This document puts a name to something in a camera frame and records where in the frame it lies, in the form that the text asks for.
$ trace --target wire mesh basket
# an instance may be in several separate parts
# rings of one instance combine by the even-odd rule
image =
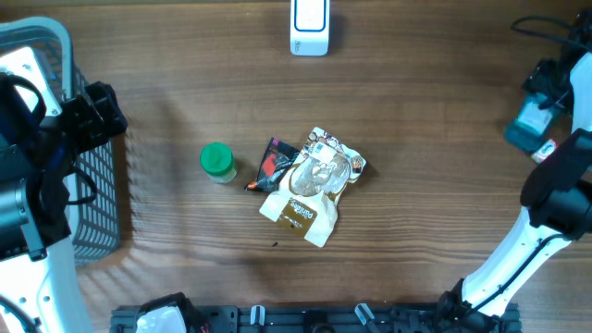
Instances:
[[[63,25],[50,18],[0,23],[0,56],[25,46],[42,55],[45,78],[57,101],[85,94],[83,88],[88,81],[74,63],[72,41]],[[108,142],[79,155],[76,161],[76,166],[91,176],[98,189],[92,203],[66,208],[77,265],[103,259],[119,245],[112,149]],[[91,194],[90,188],[75,174],[66,177],[64,183],[71,201]]]

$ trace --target green cap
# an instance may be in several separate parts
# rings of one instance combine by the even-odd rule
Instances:
[[[234,157],[227,145],[213,142],[203,148],[200,164],[208,175],[224,176],[234,167]]]

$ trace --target crumpled packaging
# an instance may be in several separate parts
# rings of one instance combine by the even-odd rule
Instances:
[[[339,197],[366,161],[331,134],[314,128],[259,212],[312,244],[323,247],[337,221]]]

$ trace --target food package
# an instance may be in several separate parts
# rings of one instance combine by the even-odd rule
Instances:
[[[279,226],[323,247],[337,221],[337,203],[366,161],[324,130],[314,128],[279,189],[259,212]]]
[[[298,156],[298,149],[282,142],[276,138],[271,138],[267,149],[263,155],[263,160],[259,166],[257,178],[248,183],[244,190],[246,191],[276,191],[282,176],[288,168],[294,164]]]

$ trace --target wooden table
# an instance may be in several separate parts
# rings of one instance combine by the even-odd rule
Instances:
[[[507,234],[534,167],[502,128],[559,46],[510,23],[584,5],[335,1],[318,58],[290,54],[287,1],[3,10],[2,21],[62,21],[82,71],[115,87],[129,120],[115,140],[121,248],[79,269],[95,329],[121,304],[177,291],[239,306],[436,301]],[[300,147],[314,126],[369,162],[323,249],[260,216],[265,195],[242,190],[270,137]],[[216,141],[240,162],[224,186],[199,166]],[[589,331],[591,258],[583,239],[518,292],[524,332]]]

